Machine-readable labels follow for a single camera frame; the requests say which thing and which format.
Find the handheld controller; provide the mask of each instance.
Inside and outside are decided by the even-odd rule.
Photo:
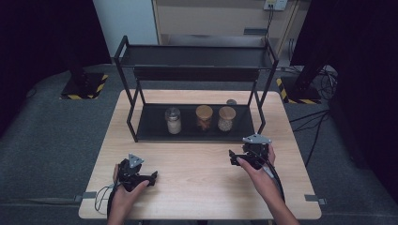
[[[123,161],[118,165],[117,178],[108,199],[107,217],[109,217],[111,213],[112,201],[119,185],[122,185],[128,192],[132,192],[135,187],[145,180],[149,181],[149,184],[147,185],[148,187],[155,186],[158,172],[154,172],[151,175],[140,175],[138,173],[143,166],[143,162],[144,161],[141,158],[136,157],[133,154],[129,154],[129,159],[123,159]]]
[[[253,168],[259,170],[264,163],[268,161],[268,146],[271,140],[259,134],[253,134],[247,138],[243,138],[245,142],[242,146],[245,155],[237,155],[229,150],[231,165],[240,166],[237,158],[243,158],[248,161]]]

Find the cable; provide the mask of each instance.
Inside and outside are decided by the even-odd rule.
[[[299,132],[299,131],[302,131],[302,130],[305,130],[305,129],[315,128],[319,123],[322,123],[322,122],[324,121],[323,118],[324,118],[324,115],[325,115],[325,114],[323,114],[323,115],[318,115],[316,118],[313,118],[313,119],[311,119],[311,120],[305,122],[305,123],[302,124],[300,127],[297,127],[295,130],[293,130],[293,132]],[[304,125],[309,124],[310,122],[312,122],[313,120],[315,120],[315,119],[317,119],[317,118],[319,118],[319,117],[322,117],[322,119],[321,119],[317,124],[313,125],[312,127],[305,127],[305,128],[302,128],[302,127],[304,127]]]
[[[270,12],[268,14],[268,25],[267,25],[267,39],[269,38],[269,27],[271,26],[272,18],[273,18],[273,5],[269,6]]]
[[[326,67],[327,66],[325,66],[319,73],[319,75],[323,77],[320,81],[321,88],[318,92],[320,92],[320,95],[325,100],[331,100],[337,86],[337,76],[334,75],[333,72],[327,71]]]
[[[319,112],[314,112],[314,113],[311,113],[311,114],[308,114],[308,115],[304,115],[304,116],[302,116],[302,117],[300,117],[300,118],[297,118],[297,119],[294,119],[294,120],[290,120],[289,121],[289,123],[293,123],[293,122],[296,122],[296,121],[298,121],[298,120],[301,120],[301,119],[305,119],[305,118],[307,118],[307,117],[310,117],[310,116],[312,116],[312,115],[316,115],[316,114],[320,114],[320,113],[324,113],[324,112],[328,112],[329,110],[324,110],[324,111],[319,111]]]
[[[319,122],[319,124],[318,124],[318,129],[316,130],[316,134],[315,134],[315,139],[314,139],[313,147],[311,148],[310,155],[308,156],[307,161],[305,162],[305,167],[308,166],[308,163],[310,162],[311,156],[313,155],[313,152],[314,152],[314,149],[315,149],[315,144],[316,144],[316,141],[318,140],[318,136],[319,136],[319,129],[321,128],[321,124],[322,124],[323,118],[324,118],[327,114],[329,114],[329,112],[326,112],[325,114],[322,115],[322,118],[321,118],[321,120],[320,120],[320,122]]]
[[[269,169],[270,169],[272,175],[274,176],[273,179],[275,179],[275,184],[276,184],[278,190],[279,190],[280,193],[281,193],[281,197],[282,197],[283,201],[285,202],[284,193],[283,193],[283,187],[282,187],[282,182],[281,182],[281,179],[279,178],[278,173],[277,173],[276,170],[275,170],[275,167],[271,164],[271,162],[269,161],[268,158],[265,159],[265,158],[261,157],[260,155],[258,155],[258,154],[257,154],[256,152],[254,152],[253,150],[250,150],[250,152],[251,152],[252,154],[256,155],[258,158],[261,158],[261,159],[262,159],[263,161],[265,161],[265,163],[268,165],[268,167],[269,167]]]
[[[275,167],[270,163],[269,160],[266,160],[266,164],[268,165],[269,169],[271,170],[272,174],[274,175],[274,178],[276,181],[275,184],[277,185],[278,190],[281,193],[282,200],[285,202],[281,179],[279,178],[279,175],[276,172]]]
[[[105,187],[101,188],[100,191],[99,191],[99,192],[97,193],[97,195],[96,195],[96,200],[95,200],[95,202],[94,202],[94,208],[95,208],[96,211],[99,212],[100,214],[106,215],[106,214],[100,212],[100,206],[101,206],[103,200],[107,200],[107,199],[104,199],[106,192],[107,192],[109,189],[113,188],[113,187],[114,187],[113,185],[105,186]],[[103,192],[102,197],[99,199],[99,195],[100,195],[100,193],[101,193],[104,189],[105,189],[105,191]]]

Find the black curtain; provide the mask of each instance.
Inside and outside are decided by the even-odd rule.
[[[60,46],[81,67],[111,63],[91,0],[0,2],[0,135],[35,83],[69,70]]]
[[[338,72],[333,117],[357,163],[366,163],[398,202],[397,7],[392,0],[313,0],[292,65],[310,63],[319,39],[331,38],[322,48],[330,50],[325,62]],[[325,25],[336,13],[336,22]]]

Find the jar lid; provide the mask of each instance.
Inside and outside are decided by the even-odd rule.
[[[166,110],[164,117],[166,120],[175,121],[179,119],[181,112],[178,108],[172,107]]]
[[[222,119],[232,120],[235,118],[237,113],[235,112],[235,110],[232,107],[224,106],[224,107],[220,108],[219,115]]]
[[[227,104],[227,105],[236,105],[236,104],[237,104],[237,101],[234,100],[234,99],[228,99],[228,100],[226,101],[226,104]]]
[[[201,105],[196,108],[196,115],[201,119],[208,119],[213,115],[213,110],[207,105]]]

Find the yellow black hazard tape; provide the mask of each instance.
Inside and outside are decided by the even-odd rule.
[[[281,96],[282,100],[284,103],[296,103],[296,104],[321,104],[321,100],[318,99],[292,99],[289,98],[287,95],[286,90],[284,89],[282,80],[278,78],[276,80],[276,83],[278,84],[279,90],[281,91]]]
[[[97,87],[97,92],[92,94],[92,95],[61,95],[61,99],[95,99],[100,95],[100,91],[102,91],[102,88],[106,82],[106,79],[108,79],[108,75],[103,75],[102,80],[99,83],[99,86]]]

